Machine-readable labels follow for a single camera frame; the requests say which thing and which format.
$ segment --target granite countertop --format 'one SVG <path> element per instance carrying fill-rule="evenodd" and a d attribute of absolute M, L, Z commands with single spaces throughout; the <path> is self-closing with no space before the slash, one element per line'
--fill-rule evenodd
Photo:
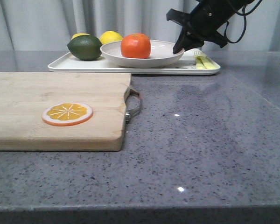
<path fill-rule="evenodd" d="M 63 54 L 0 51 L 0 71 Z M 280 224 L 280 52 L 207 54 L 216 75 L 132 76 L 119 152 L 0 152 L 0 224 Z"/>

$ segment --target lemon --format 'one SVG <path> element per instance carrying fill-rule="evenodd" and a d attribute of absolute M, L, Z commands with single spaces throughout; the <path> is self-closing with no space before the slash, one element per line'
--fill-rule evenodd
<path fill-rule="evenodd" d="M 99 38 L 102 44 L 113 42 L 113 41 L 121 41 L 122 39 L 123 37 L 119 33 L 110 30 L 104 32 Z"/>
<path fill-rule="evenodd" d="M 101 56 L 101 41 L 90 34 L 77 35 L 67 44 L 73 56 L 81 60 L 95 60 Z"/>
<path fill-rule="evenodd" d="M 77 36 L 81 36 L 81 35 L 90 35 L 90 34 L 87 34 L 87 33 L 78 33 L 78 34 L 74 34 L 71 39 L 74 39 L 75 37 Z"/>

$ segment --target orange slice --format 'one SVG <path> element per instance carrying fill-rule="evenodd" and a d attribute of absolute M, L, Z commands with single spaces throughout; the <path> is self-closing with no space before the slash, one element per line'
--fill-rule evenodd
<path fill-rule="evenodd" d="M 53 126 L 77 125 L 91 118 L 92 108 L 83 103 L 62 103 L 48 108 L 42 120 Z"/>

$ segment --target metal handle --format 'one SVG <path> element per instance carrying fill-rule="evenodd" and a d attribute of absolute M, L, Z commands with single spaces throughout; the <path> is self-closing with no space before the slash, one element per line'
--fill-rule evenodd
<path fill-rule="evenodd" d="M 130 87 L 130 96 L 138 98 L 138 106 L 126 111 L 126 123 L 128 123 L 135 115 L 137 115 L 141 110 L 141 97 L 140 93 L 135 89 Z"/>

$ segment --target orange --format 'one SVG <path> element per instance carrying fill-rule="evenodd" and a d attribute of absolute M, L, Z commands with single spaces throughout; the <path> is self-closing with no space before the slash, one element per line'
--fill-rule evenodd
<path fill-rule="evenodd" d="M 84 103 L 62 103 L 45 110 L 42 120 L 53 126 L 71 126 L 87 121 L 92 114 L 92 108 Z"/>
<path fill-rule="evenodd" d="M 125 36 L 120 45 L 123 57 L 148 58 L 151 53 L 151 43 L 147 35 L 135 33 Z"/>

